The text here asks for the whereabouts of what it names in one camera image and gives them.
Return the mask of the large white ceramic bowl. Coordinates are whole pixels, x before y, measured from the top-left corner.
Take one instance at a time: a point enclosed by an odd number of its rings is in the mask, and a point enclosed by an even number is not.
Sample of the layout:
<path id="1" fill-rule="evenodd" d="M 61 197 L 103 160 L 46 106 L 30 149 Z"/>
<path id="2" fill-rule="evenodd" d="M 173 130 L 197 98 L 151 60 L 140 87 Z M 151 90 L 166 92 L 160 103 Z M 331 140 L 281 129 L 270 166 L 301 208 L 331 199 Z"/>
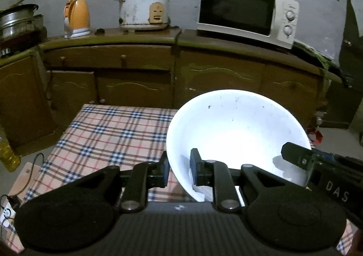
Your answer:
<path id="1" fill-rule="evenodd" d="M 299 121 L 275 101 L 244 90 L 217 90 L 199 95 L 174 115 L 166 137 L 172 171 L 197 202 L 211 201 L 210 187 L 197 187 L 191 176 L 190 152 L 203 160 L 221 161 L 231 169 L 252 164 L 300 186 L 307 173 L 283 160 L 282 146 L 291 142 L 310 149 Z"/>

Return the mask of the plaid checkered tablecloth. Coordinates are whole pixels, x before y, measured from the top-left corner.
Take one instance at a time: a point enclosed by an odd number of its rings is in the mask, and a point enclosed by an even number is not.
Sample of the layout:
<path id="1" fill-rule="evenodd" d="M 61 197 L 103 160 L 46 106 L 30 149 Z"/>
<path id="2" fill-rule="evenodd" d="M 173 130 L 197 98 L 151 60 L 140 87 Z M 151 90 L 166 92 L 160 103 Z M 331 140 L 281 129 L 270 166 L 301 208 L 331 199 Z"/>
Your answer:
<path id="1" fill-rule="evenodd" d="M 157 161 L 176 109 L 83 105 L 65 130 L 21 200 L 27 202 L 109 165 L 130 169 Z M 149 192 L 149 201 L 190 200 L 170 172 L 166 188 Z"/>

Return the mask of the dark door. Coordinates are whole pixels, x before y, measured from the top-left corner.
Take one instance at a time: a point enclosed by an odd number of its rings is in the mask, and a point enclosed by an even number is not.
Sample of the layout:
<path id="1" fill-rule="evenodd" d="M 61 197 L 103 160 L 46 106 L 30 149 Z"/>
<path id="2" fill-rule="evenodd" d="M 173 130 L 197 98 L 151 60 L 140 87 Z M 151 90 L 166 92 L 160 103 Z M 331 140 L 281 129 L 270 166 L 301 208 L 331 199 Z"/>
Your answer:
<path id="1" fill-rule="evenodd" d="M 362 102 L 362 0 L 347 0 L 346 6 L 340 67 L 329 69 L 341 83 L 332 82 L 326 94 L 322 126 L 327 128 L 349 128 Z"/>

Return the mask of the cooking oil bottle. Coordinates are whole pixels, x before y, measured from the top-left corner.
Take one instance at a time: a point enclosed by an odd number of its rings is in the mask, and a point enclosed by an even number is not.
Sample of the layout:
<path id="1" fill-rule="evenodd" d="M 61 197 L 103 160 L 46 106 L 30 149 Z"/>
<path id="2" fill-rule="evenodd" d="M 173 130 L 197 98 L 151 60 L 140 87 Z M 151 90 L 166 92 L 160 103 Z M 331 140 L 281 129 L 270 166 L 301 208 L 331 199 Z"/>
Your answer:
<path id="1" fill-rule="evenodd" d="M 0 137 L 0 159 L 10 173 L 14 172 L 21 163 L 21 158 L 13 151 L 8 139 L 3 134 Z"/>

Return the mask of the brown wooden cabinet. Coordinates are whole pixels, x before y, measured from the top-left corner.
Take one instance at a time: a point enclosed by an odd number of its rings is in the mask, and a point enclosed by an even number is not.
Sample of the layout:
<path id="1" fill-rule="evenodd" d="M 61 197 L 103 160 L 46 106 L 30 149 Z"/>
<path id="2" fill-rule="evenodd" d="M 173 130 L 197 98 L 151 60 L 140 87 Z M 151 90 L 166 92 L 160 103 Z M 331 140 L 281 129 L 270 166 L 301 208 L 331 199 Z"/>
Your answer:
<path id="1" fill-rule="evenodd" d="M 21 46 L 1 59 L 1 125 L 23 155 L 49 146 L 85 104 L 178 109 L 220 89 L 266 96 L 307 127 L 340 81 L 317 60 L 178 28 L 43 42 L 27 35 Z"/>

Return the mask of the white power strip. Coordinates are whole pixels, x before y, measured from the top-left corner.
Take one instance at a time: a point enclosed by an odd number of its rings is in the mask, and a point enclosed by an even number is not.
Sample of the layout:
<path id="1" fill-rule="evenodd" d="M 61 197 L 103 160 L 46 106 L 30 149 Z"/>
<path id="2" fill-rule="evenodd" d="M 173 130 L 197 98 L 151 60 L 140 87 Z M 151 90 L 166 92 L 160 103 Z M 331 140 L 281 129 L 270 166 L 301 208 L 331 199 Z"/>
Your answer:
<path id="1" fill-rule="evenodd" d="M 11 205 L 7 203 L 4 209 L 1 211 L 1 227 L 10 228 L 13 227 L 13 221 L 15 218 L 16 212 L 12 209 Z"/>

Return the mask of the white microwave oven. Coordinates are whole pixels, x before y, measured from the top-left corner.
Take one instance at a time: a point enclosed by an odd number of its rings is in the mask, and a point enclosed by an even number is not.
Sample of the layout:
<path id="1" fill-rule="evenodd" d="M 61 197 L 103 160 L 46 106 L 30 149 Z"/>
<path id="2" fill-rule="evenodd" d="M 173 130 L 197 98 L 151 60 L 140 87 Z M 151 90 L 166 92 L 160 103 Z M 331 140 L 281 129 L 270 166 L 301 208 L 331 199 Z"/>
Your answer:
<path id="1" fill-rule="evenodd" d="M 197 30 L 291 49 L 299 7 L 295 0 L 200 0 Z"/>

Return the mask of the white rice cooker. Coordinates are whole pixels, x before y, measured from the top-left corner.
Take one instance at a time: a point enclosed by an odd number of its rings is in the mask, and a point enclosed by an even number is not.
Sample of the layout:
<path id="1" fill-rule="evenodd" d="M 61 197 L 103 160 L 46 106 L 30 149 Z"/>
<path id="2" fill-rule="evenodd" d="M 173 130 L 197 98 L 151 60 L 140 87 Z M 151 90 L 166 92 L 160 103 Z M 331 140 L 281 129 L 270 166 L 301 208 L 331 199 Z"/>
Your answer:
<path id="1" fill-rule="evenodd" d="M 170 0 L 115 0 L 119 2 L 119 27 L 145 31 L 170 26 Z"/>

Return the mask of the orange electric kettle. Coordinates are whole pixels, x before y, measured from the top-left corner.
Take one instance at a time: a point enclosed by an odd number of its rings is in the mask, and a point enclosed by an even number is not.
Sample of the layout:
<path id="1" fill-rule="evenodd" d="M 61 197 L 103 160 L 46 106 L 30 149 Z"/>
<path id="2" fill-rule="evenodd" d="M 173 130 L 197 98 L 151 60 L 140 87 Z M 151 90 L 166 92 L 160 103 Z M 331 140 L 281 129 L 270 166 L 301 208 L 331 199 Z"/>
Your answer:
<path id="1" fill-rule="evenodd" d="M 91 33 L 91 19 L 86 0 L 69 0 L 63 11 L 64 38 L 87 36 Z"/>

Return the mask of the steel steamer pot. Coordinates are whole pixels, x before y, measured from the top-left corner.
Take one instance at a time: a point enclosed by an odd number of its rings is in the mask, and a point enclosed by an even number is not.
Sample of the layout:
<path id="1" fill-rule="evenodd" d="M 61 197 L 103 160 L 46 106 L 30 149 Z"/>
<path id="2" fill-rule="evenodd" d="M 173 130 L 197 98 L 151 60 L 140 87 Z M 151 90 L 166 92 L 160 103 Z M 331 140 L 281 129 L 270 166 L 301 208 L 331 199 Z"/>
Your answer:
<path id="1" fill-rule="evenodd" d="M 38 9 L 37 4 L 23 4 L 1 10 L 1 42 L 41 31 L 43 16 L 34 14 Z"/>

